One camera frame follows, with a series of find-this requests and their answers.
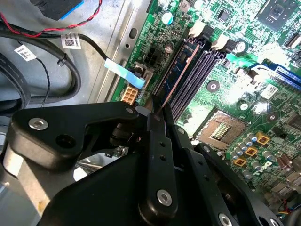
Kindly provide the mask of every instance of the ram slot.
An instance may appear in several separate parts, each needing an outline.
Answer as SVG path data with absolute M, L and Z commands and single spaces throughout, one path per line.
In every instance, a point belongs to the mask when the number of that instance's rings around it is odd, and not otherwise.
M 177 87 L 182 76 L 185 74 L 188 66 L 193 61 L 196 53 L 198 52 L 200 44 L 197 39 L 188 38 L 185 42 L 180 53 L 177 55 L 176 60 L 173 62 L 170 70 L 165 74 L 164 81 L 156 95 L 160 98 L 162 106 L 170 99 L 172 93 Z
M 190 73 L 188 82 L 183 87 L 182 92 L 177 93 L 177 100 L 173 102 L 172 112 L 175 120 L 178 120 L 185 108 L 189 105 L 196 93 L 199 91 L 213 68 L 223 59 L 226 53 L 210 49 L 209 52 L 203 53 L 198 63 L 195 65 L 197 70 Z

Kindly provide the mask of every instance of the screw hole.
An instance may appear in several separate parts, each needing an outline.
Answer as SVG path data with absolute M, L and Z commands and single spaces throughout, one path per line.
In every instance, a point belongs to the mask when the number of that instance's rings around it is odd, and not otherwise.
M 130 31 L 130 34 L 128 35 L 130 37 L 130 39 L 135 39 L 136 36 L 138 34 L 138 31 L 136 28 L 132 28 L 131 31 Z
M 162 161 L 166 161 L 165 155 L 160 155 L 160 159 L 161 159 Z
M 62 148 L 69 149 L 75 147 L 75 139 L 69 135 L 61 134 L 56 137 L 55 141 Z
M 208 177 L 207 175 L 204 175 L 204 178 L 205 178 L 206 181 L 209 181 L 209 180 L 210 180 L 209 177 Z

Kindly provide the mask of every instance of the silver screw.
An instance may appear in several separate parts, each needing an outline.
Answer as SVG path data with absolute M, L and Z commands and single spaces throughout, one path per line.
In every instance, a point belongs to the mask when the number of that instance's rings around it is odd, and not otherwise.
M 225 214 L 220 213 L 218 218 L 220 219 L 222 226 L 232 226 L 230 219 Z
M 273 226 L 279 226 L 278 222 L 275 221 L 273 218 L 271 218 L 271 222 L 272 222 Z
M 30 119 L 28 125 L 30 128 L 35 130 L 45 130 L 48 128 L 48 122 L 40 118 Z
M 126 108 L 126 111 L 129 112 L 129 113 L 131 113 L 131 114 L 134 113 L 134 111 L 131 108 L 129 108 L 129 107 Z
M 185 133 L 185 131 L 184 131 L 182 128 L 178 128 L 178 131 L 179 131 L 180 133 L 182 133 L 182 134 Z
M 208 152 L 208 153 L 210 152 L 210 149 L 207 146 L 204 146 L 203 148 L 206 152 Z
M 170 206 L 173 203 L 170 194 L 163 189 L 157 192 L 157 198 L 163 206 Z

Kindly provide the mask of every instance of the white sticker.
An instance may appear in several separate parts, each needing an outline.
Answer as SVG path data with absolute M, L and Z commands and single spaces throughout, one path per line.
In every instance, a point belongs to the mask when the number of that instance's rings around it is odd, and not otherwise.
M 62 34 L 61 40 L 63 48 L 81 49 L 78 34 Z
M 19 48 L 16 48 L 15 52 L 27 62 L 37 58 L 25 45 L 21 45 Z
M 277 93 L 278 88 L 269 84 L 264 91 L 260 94 L 260 96 L 262 96 L 263 98 L 266 98 L 267 100 L 270 100 L 271 97 Z

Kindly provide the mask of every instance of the chip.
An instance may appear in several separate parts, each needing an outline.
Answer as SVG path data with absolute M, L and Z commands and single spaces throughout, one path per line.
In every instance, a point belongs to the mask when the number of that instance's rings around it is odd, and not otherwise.
M 228 19 L 228 17 L 229 17 L 229 12 L 228 11 L 226 11 L 226 10 L 222 10 L 220 13 L 219 13 L 219 15 L 218 15 L 218 18 L 219 19 L 221 19 L 222 21 L 226 21 L 227 19 Z
M 290 128 L 301 132 L 301 115 L 293 113 L 291 117 L 289 117 L 288 120 L 286 120 L 285 123 L 286 128 Z
M 272 31 L 277 32 L 297 7 L 298 4 L 295 0 L 268 0 L 257 14 L 256 19 Z
M 211 116 L 199 133 L 198 139 L 218 149 L 225 149 L 246 128 L 246 124 L 240 119 L 221 110 L 213 109 Z

